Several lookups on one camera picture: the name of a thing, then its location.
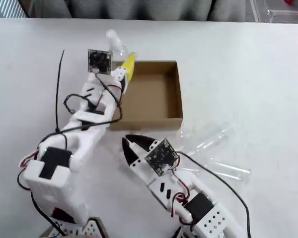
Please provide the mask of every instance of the white tabletop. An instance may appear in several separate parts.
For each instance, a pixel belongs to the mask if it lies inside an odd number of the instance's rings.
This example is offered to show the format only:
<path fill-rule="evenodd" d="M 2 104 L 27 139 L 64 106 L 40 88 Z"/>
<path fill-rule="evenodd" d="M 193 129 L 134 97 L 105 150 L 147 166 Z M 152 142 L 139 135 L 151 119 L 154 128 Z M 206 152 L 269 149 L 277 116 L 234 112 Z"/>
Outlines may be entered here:
<path fill-rule="evenodd" d="M 37 237 L 48 226 L 16 184 L 17 163 L 55 128 L 62 50 L 59 111 L 65 125 L 70 115 L 63 99 L 81 90 L 87 49 L 106 50 L 110 28 L 139 60 L 177 60 L 183 127 L 235 126 L 235 137 L 218 157 L 252 169 L 241 195 L 253 237 L 298 237 L 298 25 L 78 19 L 0 19 L 0 237 Z M 114 238 L 170 237 L 176 219 L 123 158 L 103 146 L 119 145 L 121 136 L 107 134 L 117 144 L 103 141 L 83 173 L 91 214 Z M 214 191 L 221 190 L 245 227 L 242 205 L 218 185 Z"/>

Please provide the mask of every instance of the plastic bottle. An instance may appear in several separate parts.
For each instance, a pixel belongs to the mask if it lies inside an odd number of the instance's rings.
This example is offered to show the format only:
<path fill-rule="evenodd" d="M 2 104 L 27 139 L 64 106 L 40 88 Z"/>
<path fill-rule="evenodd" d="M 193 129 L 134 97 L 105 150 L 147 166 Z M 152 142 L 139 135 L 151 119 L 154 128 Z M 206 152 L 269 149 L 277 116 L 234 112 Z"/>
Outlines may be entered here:
<path fill-rule="evenodd" d="M 106 32 L 106 37 L 109 43 L 109 50 L 112 52 L 111 69 L 115 70 L 117 67 L 121 66 L 126 59 L 128 59 L 129 53 L 127 48 L 121 43 L 116 31 L 108 30 Z"/>

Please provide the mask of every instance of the wire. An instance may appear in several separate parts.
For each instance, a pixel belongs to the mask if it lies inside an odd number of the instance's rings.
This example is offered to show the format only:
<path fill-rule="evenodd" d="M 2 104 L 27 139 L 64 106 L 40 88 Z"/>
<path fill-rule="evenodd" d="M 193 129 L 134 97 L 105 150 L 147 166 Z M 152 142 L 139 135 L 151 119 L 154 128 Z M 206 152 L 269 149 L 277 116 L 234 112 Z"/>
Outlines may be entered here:
<path fill-rule="evenodd" d="M 63 104 L 65 105 L 66 109 L 67 109 L 68 112 L 71 113 L 71 114 L 74 114 L 74 113 L 75 113 L 75 110 L 70 109 L 70 108 L 68 107 L 68 100 L 69 100 L 71 97 L 79 97 L 79 98 L 82 98 L 82 99 L 84 99 L 84 100 L 86 100 L 86 101 L 88 102 L 88 106 L 89 106 L 90 108 L 92 108 L 92 109 L 95 108 L 95 105 L 90 101 L 90 99 L 87 98 L 88 95 L 87 95 L 87 96 L 82 96 L 82 95 L 80 95 L 80 94 L 72 93 L 72 94 L 67 95 L 66 98 L 65 98 L 65 100 L 64 100 L 64 102 L 63 102 Z"/>
<path fill-rule="evenodd" d="M 61 59 L 60 59 L 60 63 L 59 63 L 59 71 L 58 71 L 58 78 L 57 78 L 57 86 L 56 86 L 56 96 L 55 96 L 55 121 L 56 121 L 56 128 L 55 128 L 55 132 L 56 133 L 59 133 L 61 134 L 64 139 L 65 139 L 65 149 L 68 148 L 68 139 L 66 137 L 66 135 L 64 135 L 61 131 L 60 131 L 60 128 L 59 128 L 59 118 L 58 118 L 58 98 L 59 98 L 59 86 L 60 86 L 60 74 L 61 74 L 61 65 L 62 65 L 62 59 L 63 59 L 63 55 L 64 55 L 64 50 L 62 52 L 62 56 L 61 56 Z M 36 153 L 34 155 L 34 159 L 36 160 L 37 159 L 37 154 Z M 22 187 L 24 190 L 31 190 L 29 188 L 26 188 L 24 187 L 20 182 L 19 182 L 19 177 L 21 175 L 21 173 L 24 171 L 25 169 L 23 169 L 19 175 L 18 175 L 18 178 L 17 178 L 17 181 L 18 181 L 18 184 L 20 187 Z M 36 201 L 34 200 L 34 197 L 33 197 L 33 193 L 31 192 L 31 199 L 32 199 L 32 202 L 33 202 L 33 205 L 35 207 L 35 209 L 40 213 L 40 215 L 42 217 L 45 218 L 45 220 L 47 220 L 59 233 L 54 236 L 54 237 L 57 237 L 59 234 L 65 236 L 66 234 L 61 230 L 60 228 L 60 225 L 57 224 L 57 223 L 54 223 L 40 208 L 39 206 L 37 205 Z"/>
<path fill-rule="evenodd" d="M 58 222 L 55 222 L 55 224 L 59 227 L 59 229 L 61 229 L 61 226 L 60 226 L 60 224 L 58 223 Z M 58 237 L 60 235 L 60 232 L 58 232 L 55 236 L 53 236 L 53 237 L 49 237 L 49 238 L 56 238 L 56 237 Z"/>
<path fill-rule="evenodd" d="M 62 60 L 63 60 L 64 51 L 65 50 L 63 50 L 63 52 L 62 52 L 62 56 L 61 56 L 60 63 L 59 63 L 58 79 L 57 79 L 57 84 L 56 84 L 56 95 L 55 95 L 55 123 L 56 123 L 55 131 L 56 132 L 57 131 L 60 131 L 60 128 L 59 128 L 58 103 L 59 103 L 59 87 L 60 87 L 61 66 L 62 66 Z M 67 150 L 67 148 L 68 148 L 68 138 L 63 133 L 62 133 L 62 135 L 64 136 L 64 139 L 65 139 L 65 149 Z"/>
<path fill-rule="evenodd" d="M 39 153 L 39 150 L 35 150 L 35 151 L 31 152 L 30 154 L 28 154 L 27 156 L 23 157 L 23 159 L 21 159 L 21 161 L 19 163 L 19 167 L 20 168 L 26 168 L 27 164 L 29 163 L 31 158 L 33 156 L 37 155 L 38 153 Z"/>
<path fill-rule="evenodd" d="M 62 133 L 62 136 L 64 136 L 64 139 L 65 139 L 65 149 L 67 150 L 68 149 L 68 138 L 63 133 Z"/>
<path fill-rule="evenodd" d="M 122 108 L 121 108 L 121 105 L 118 101 L 118 99 L 115 97 L 115 95 L 112 93 L 112 91 L 110 91 L 108 89 L 108 87 L 103 83 L 103 81 L 97 76 L 97 74 L 95 75 L 96 78 L 100 81 L 100 83 L 102 84 L 102 86 L 109 92 L 109 94 L 114 98 L 116 104 L 117 104 L 117 107 L 119 109 L 119 117 L 117 119 L 113 119 L 113 120 L 108 120 L 108 121 L 103 121 L 103 122 L 98 122 L 98 123 L 89 123 L 89 124 L 84 124 L 84 125 L 81 125 L 81 126 L 76 126 L 76 127 L 72 127 L 72 128 L 68 128 L 68 129 L 64 129 L 64 130 L 60 130 L 58 132 L 52 132 L 48 135 L 46 135 L 40 143 L 42 143 L 43 141 L 45 141 L 47 138 L 53 136 L 53 135 L 58 135 L 58 134 L 62 134 L 62 133 L 65 133 L 65 132 L 69 132 L 69 131 L 73 131 L 73 130 L 78 130 L 78 129 L 88 129 L 90 128 L 91 126 L 97 126 L 97 125 L 106 125 L 106 124 L 111 124 L 111 123 L 115 123 L 115 122 L 118 122 L 120 121 L 122 118 L 123 118 L 123 111 L 122 111 Z"/>
<path fill-rule="evenodd" d="M 188 156 L 187 154 L 183 153 L 182 151 L 177 151 L 178 154 L 184 155 L 185 157 L 187 157 L 189 160 L 191 160 L 194 164 L 196 164 L 197 166 L 199 166 L 201 169 L 209 172 L 210 174 L 212 174 L 213 176 L 215 176 L 216 178 L 218 178 L 221 182 L 223 182 L 236 196 L 237 198 L 241 201 L 241 203 L 243 204 L 243 206 L 245 207 L 246 210 L 246 222 L 247 222 L 247 236 L 248 238 L 251 238 L 251 232 L 250 232 L 250 219 L 249 219 L 249 210 L 248 207 L 246 205 L 246 203 L 244 202 L 244 200 L 238 195 L 238 193 L 221 177 L 219 177 L 217 174 L 215 174 L 214 172 L 212 172 L 211 170 L 205 168 L 204 166 L 202 166 L 200 163 L 198 163 L 197 161 L 195 161 L 193 158 L 191 158 L 190 156 Z"/>
<path fill-rule="evenodd" d="M 174 173 L 174 170 L 171 170 L 172 174 L 179 180 L 179 182 L 184 186 L 184 188 L 187 190 L 188 194 L 185 196 L 186 200 L 190 197 L 190 189 L 189 187 Z"/>
<path fill-rule="evenodd" d="M 22 170 L 19 172 L 18 177 L 16 178 L 16 182 L 18 183 L 18 185 L 19 185 L 23 190 L 25 190 L 25 191 L 31 191 L 31 189 L 30 189 L 29 187 L 26 187 L 26 186 L 22 185 L 21 182 L 20 182 L 20 176 L 21 176 L 21 174 L 23 173 L 23 171 L 25 171 L 25 169 L 26 169 L 26 168 L 22 169 Z"/>
<path fill-rule="evenodd" d="M 36 203 L 36 201 L 34 200 L 33 197 L 33 193 L 31 192 L 31 199 L 33 202 L 33 205 L 35 207 L 35 209 L 38 211 L 38 213 L 40 213 L 42 215 L 42 217 L 45 218 L 45 220 L 47 220 L 62 236 L 66 236 L 66 234 L 56 225 L 55 222 L 53 222 L 38 206 L 38 204 Z"/>
<path fill-rule="evenodd" d="M 56 129 L 59 129 L 59 118 L 58 118 L 58 101 L 59 101 L 59 86 L 60 86 L 60 75 L 61 75 L 61 65 L 63 60 L 64 50 L 62 52 L 62 56 L 59 63 L 59 71 L 58 71 L 58 79 L 56 84 L 56 96 L 55 96 L 55 122 Z"/>

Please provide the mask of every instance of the brown box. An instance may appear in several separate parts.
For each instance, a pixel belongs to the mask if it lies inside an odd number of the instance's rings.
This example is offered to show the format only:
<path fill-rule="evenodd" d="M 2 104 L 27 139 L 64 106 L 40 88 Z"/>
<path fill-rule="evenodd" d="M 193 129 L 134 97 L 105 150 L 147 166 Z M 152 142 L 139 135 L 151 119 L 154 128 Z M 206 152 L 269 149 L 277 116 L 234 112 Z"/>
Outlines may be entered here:
<path fill-rule="evenodd" d="M 177 62 L 137 61 L 122 99 L 123 119 L 112 130 L 180 128 L 182 100 Z M 117 109 L 114 118 L 118 118 Z"/>

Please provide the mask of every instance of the white robotic arm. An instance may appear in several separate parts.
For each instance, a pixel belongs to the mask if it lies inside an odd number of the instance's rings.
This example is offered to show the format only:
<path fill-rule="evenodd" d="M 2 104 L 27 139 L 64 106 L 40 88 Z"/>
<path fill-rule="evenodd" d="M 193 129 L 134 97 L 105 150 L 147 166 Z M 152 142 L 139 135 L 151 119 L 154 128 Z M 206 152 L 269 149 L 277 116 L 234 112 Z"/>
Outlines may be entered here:
<path fill-rule="evenodd" d="M 147 153 L 140 157 L 135 144 Z M 214 193 L 189 171 L 175 168 L 180 157 L 169 142 L 141 135 L 123 138 L 125 158 L 154 197 L 171 213 L 178 215 L 182 228 L 177 237 L 245 238 L 245 231 Z"/>
<path fill-rule="evenodd" d="M 112 121 L 133 69 L 134 54 L 130 54 L 110 75 L 91 72 L 80 94 L 84 98 L 79 110 L 60 133 L 40 143 L 37 159 L 27 163 L 24 179 L 48 216 L 81 227 L 87 224 L 88 207 L 76 192 L 75 177 Z"/>

